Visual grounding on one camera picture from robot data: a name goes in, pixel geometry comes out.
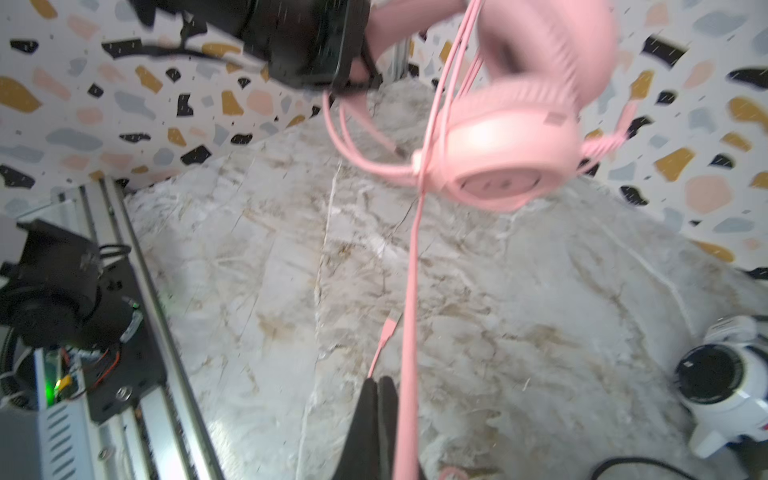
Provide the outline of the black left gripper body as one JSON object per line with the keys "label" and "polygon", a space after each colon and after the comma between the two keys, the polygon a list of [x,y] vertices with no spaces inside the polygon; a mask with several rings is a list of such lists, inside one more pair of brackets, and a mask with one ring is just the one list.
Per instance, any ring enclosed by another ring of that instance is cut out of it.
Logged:
{"label": "black left gripper body", "polygon": [[368,1],[132,1],[138,20],[153,27],[156,13],[183,18],[176,47],[147,45],[150,57],[189,56],[222,61],[186,42],[211,25],[243,42],[243,52],[266,63],[271,77],[303,90],[357,93],[381,85],[366,39]]}

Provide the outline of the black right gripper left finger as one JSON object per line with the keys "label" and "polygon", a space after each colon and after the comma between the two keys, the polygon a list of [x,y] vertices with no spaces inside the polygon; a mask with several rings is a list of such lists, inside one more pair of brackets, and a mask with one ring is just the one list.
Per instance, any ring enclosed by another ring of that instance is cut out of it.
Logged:
{"label": "black right gripper left finger", "polygon": [[332,480],[380,478],[377,383],[363,382],[341,456]]}

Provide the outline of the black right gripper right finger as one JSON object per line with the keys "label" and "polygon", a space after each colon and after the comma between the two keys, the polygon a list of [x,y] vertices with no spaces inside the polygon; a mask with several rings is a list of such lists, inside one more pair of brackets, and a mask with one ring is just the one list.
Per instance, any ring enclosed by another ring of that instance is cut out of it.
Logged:
{"label": "black right gripper right finger", "polygon": [[394,380],[382,376],[377,382],[377,432],[379,478],[392,480],[396,452],[399,397]]}

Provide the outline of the pink headphones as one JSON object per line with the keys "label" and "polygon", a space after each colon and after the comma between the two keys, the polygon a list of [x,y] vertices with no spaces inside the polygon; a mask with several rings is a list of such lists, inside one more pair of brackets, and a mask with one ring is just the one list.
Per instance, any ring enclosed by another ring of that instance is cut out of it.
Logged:
{"label": "pink headphones", "polygon": [[620,148],[637,105],[613,133],[585,139],[582,109],[617,64],[617,22],[607,1],[393,1],[373,11],[373,54],[460,16],[423,146],[405,165],[365,159],[347,129],[338,149],[370,173],[483,210],[514,211]]}

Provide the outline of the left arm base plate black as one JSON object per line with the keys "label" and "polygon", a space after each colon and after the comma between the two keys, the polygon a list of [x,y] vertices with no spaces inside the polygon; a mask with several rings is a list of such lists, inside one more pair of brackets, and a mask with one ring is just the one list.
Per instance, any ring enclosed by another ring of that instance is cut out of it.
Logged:
{"label": "left arm base plate black", "polygon": [[1,392],[31,410],[83,399],[102,424],[167,379],[125,243],[97,244],[37,219],[1,275]]}

